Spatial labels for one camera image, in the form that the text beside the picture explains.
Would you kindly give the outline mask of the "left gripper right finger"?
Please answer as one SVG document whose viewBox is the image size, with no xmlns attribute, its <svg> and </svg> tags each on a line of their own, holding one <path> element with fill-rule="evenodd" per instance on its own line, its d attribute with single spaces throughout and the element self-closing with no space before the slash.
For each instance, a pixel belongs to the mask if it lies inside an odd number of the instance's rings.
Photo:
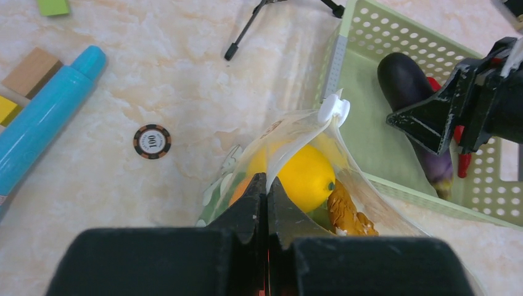
<svg viewBox="0 0 523 296">
<path fill-rule="evenodd" d="M 270 295 L 475 295 L 451 247 L 432 237 L 326 231 L 275 179 L 267 193 Z"/>
</svg>

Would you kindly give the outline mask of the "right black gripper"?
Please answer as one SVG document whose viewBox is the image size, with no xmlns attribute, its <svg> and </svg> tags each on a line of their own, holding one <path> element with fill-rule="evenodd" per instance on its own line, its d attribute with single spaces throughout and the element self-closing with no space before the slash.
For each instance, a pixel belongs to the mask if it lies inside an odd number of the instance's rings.
<svg viewBox="0 0 523 296">
<path fill-rule="evenodd" d="M 458 125 L 464 154 L 493 136 L 522 143 L 522 39 L 502 38 L 483 59 L 462 60 L 439 91 L 386 123 L 435 155 L 449 148 Z"/>
</svg>

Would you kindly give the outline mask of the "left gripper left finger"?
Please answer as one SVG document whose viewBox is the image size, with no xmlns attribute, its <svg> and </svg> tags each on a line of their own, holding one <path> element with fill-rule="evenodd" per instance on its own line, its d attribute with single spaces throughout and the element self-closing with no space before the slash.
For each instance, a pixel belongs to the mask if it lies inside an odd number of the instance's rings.
<svg viewBox="0 0 523 296">
<path fill-rule="evenodd" d="M 191 228 L 92 228 L 76 236 L 48 295 L 257 295 L 266 176 L 216 220 Z"/>
</svg>

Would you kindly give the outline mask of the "red toy chili pepper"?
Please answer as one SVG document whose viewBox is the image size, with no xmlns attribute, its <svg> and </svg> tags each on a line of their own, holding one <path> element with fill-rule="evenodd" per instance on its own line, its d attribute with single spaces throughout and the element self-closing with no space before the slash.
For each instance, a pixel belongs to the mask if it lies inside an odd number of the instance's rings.
<svg viewBox="0 0 523 296">
<path fill-rule="evenodd" d="M 441 85 L 433 77 L 427 77 L 427 80 L 429 81 L 429 84 L 431 85 L 433 91 L 438 91 L 439 89 L 441 89 Z M 456 145 L 458 145 L 460 143 L 462 135 L 463 135 L 463 131 L 464 131 L 464 126 L 458 125 L 455 127 L 455 130 L 453 133 L 453 139 L 454 139 Z M 471 164 L 471 159 L 472 159 L 471 154 L 464 154 L 462 152 L 458 153 L 457 175 L 459 178 L 467 177 L 467 171 Z"/>
</svg>

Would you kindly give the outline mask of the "orange toy ginger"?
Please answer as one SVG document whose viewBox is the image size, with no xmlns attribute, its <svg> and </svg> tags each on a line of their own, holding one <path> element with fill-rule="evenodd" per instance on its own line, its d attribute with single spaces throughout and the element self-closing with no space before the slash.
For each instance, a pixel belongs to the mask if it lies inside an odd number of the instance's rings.
<svg viewBox="0 0 523 296">
<path fill-rule="evenodd" d="M 329 221 L 338 236 L 378 236 L 374 223 L 359 212 L 351 195 L 337 179 L 333 192 L 327 199 Z"/>
</svg>

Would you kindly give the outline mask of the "clear zip top bag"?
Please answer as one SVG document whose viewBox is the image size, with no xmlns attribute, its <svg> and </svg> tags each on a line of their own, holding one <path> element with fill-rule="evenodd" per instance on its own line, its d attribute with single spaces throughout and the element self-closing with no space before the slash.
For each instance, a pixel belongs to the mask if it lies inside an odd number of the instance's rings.
<svg viewBox="0 0 523 296">
<path fill-rule="evenodd" d="M 232 148 L 197 225 L 231 231 L 222 295 L 483 295 L 446 243 L 363 176 L 339 128 L 350 103 L 289 112 Z"/>
</svg>

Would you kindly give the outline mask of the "yellow toy lemon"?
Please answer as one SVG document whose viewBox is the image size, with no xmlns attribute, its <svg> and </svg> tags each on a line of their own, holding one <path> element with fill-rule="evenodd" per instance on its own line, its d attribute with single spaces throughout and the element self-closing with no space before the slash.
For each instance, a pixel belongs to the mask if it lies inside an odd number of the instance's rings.
<svg viewBox="0 0 523 296">
<path fill-rule="evenodd" d="M 289 141 L 276 141 L 262 145 L 253 153 L 247 165 L 248 175 L 266 173 L 268 158 Z M 304 213 L 323 204 L 333 192 L 336 183 L 334 169 L 322 152 L 306 144 L 288 160 L 277 173 L 288 198 Z"/>
</svg>

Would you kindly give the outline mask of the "green toy cabbage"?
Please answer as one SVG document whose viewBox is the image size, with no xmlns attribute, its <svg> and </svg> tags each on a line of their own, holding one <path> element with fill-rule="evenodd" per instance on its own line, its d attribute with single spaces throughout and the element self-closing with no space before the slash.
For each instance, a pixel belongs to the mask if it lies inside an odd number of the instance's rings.
<svg viewBox="0 0 523 296">
<path fill-rule="evenodd" d="M 204 190 L 202 201 L 204 208 L 197 219 L 196 227 L 205 227 L 222 212 L 222 210 L 220 210 L 222 195 L 226 191 L 233 176 L 233 171 L 236 168 L 236 163 L 242 153 L 243 148 L 240 145 L 233 146 L 222 163 L 218 179 Z"/>
</svg>

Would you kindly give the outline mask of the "red orange toy pepper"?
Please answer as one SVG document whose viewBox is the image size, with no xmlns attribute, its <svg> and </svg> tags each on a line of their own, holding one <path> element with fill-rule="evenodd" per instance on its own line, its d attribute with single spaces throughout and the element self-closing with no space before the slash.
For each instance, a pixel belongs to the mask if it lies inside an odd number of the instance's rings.
<svg viewBox="0 0 523 296">
<path fill-rule="evenodd" d="M 252 179 L 252 175 L 246 176 L 235 188 L 230 200 L 228 206 L 230 207 L 233 203 L 235 203 L 242 195 L 244 194 L 245 190 L 247 189 L 248 185 L 250 184 L 250 181 Z"/>
</svg>

